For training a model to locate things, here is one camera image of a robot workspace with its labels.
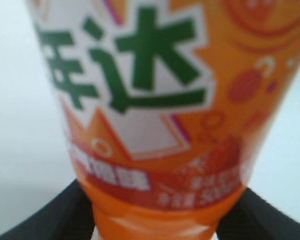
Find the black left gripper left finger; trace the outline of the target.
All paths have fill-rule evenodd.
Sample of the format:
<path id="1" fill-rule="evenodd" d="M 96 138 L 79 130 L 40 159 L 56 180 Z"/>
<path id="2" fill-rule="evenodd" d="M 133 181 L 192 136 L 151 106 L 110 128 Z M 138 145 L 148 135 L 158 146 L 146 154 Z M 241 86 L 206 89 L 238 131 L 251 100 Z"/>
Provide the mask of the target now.
<path id="1" fill-rule="evenodd" d="M 0 240 L 96 240 L 92 205 L 73 181 L 43 208 L 0 234 Z"/>

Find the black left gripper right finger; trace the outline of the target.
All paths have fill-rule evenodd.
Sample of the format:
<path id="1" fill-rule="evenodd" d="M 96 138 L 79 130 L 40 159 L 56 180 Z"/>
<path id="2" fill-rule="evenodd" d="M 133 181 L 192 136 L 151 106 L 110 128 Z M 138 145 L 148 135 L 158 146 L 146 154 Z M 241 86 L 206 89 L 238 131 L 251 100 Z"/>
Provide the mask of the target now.
<path id="1" fill-rule="evenodd" d="M 300 240 L 300 223 L 247 188 L 216 235 L 220 240 Z"/>

